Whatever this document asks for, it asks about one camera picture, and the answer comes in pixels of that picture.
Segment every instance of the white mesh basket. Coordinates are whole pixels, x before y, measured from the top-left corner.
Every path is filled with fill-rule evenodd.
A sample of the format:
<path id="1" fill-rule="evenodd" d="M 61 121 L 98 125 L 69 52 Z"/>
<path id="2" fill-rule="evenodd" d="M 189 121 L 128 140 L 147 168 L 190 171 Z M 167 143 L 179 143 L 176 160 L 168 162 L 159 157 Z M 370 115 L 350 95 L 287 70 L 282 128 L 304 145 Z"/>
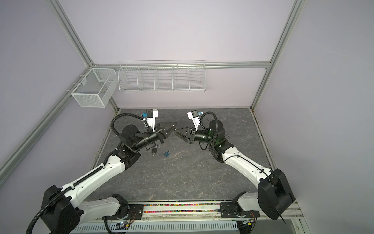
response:
<path id="1" fill-rule="evenodd" d="M 81 107 L 106 107 L 117 85 L 114 69 L 92 68 L 71 94 Z"/>
<path id="2" fill-rule="evenodd" d="M 205 91 L 205 66 L 121 66 L 118 71 L 119 89 L 141 91 Z"/>

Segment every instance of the table surface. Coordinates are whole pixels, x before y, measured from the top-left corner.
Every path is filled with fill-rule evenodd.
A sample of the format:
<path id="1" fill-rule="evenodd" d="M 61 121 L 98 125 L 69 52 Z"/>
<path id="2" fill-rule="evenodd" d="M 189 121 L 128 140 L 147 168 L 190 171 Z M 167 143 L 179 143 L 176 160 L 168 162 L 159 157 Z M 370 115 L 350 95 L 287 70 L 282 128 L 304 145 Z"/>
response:
<path id="1" fill-rule="evenodd" d="M 156 123 L 177 122 L 177 128 L 193 126 L 187 112 L 192 109 L 159 109 Z M 198 109 L 212 111 L 222 121 L 226 130 L 226 139 L 235 145 L 244 155 L 255 162 L 270 168 L 265 150 L 258 135 L 251 112 L 246 108 L 233 109 Z M 145 110 L 121 110 L 121 113 L 141 115 Z M 115 123 L 117 131 L 128 124 L 134 124 L 141 132 L 145 132 L 142 121 L 125 116 Z M 103 148 L 98 164 L 119 143 L 113 132 Z M 240 192 L 257 192 L 256 187 L 233 167 L 216 161 L 209 150 L 202 150 L 198 143 L 188 144 L 172 134 L 157 149 L 155 156 L 151 151 L 141 149 L 141 157 L 137 162 L 111 178 L 87 200 L 107 198 L 112 194 L 120 194 L 128 201 L 166 201 L 166 200 L 231 200 Z"/>

